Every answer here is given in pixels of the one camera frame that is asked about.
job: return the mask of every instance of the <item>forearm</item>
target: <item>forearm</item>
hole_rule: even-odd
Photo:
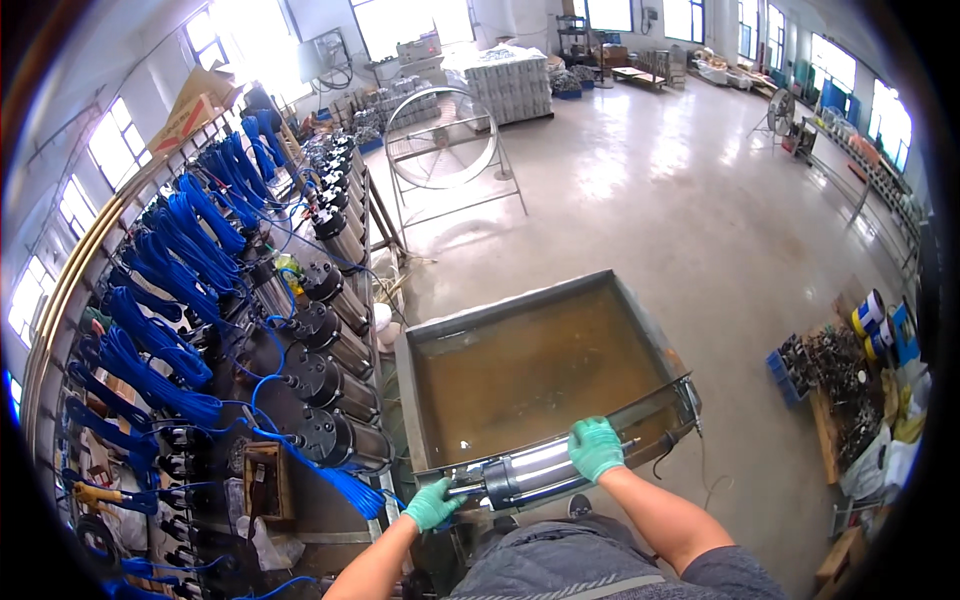
[[[626,467],[607,470],[597,484],[623,507],[650,547],[678,574],[704,552],[733,545],[727,531],[706,511]]]
[[[419,533],[417,523],[401,515],[379,540],[340,573],[324,599],[388,598],[400,578],[400,566],[407,550]]]

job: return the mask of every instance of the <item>sneaker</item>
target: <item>sneaker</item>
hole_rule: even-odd
[[[593,506],[590,504],[590,501],[587,500],[587,497],[581,493],[574,494],[570,498],[569,504],[566,505],[566,513],[570,518],[589,515],[592,512]]]

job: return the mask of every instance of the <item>paint can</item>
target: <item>paint can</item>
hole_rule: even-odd
[[[870,337],[869,332],[876,329],[876,326],[883,320],[885,314],[883,310],[883,299],[875,289],[868,294],[867,299],[851,313],[850,320],[853,323],[853,330],[855,330],[861,338]]]
[[[890,317],[884,319],[880,326],[876,327],[863,342],[867,358],[877,360],[878,357],[883,356],[888,348],[892,348],[897,342],[895,331],[893,319]]]

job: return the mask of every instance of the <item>murky water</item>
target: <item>murky water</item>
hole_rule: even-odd
[[[430,467],[561,434],[665,383],[609,286],[413,351]]]

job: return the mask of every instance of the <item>blue plastic bin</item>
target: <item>blue plastic bin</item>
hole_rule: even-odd
[[[383,146],[383,138],[377,137],[376,139],[371,140],[366,144],[360,144],[358,148],[360,149],[360,154],[365,155],[367,153],[373,152],[374,150],[376,150],[377,148],[380,148],[381,146]]]
[[[787,408],[792,408],[810,396],[810,391],[807,391],[803,396],[797,394],[797,387],[793,385],[793,381],[790,381],[790,373],[787,372],[783,357],[780,356],[778,349],[770,352],[767,356],[767,367],[773,374],[774,379],[777,380],[777,387],[780,388],[780,395],[783,396]]]

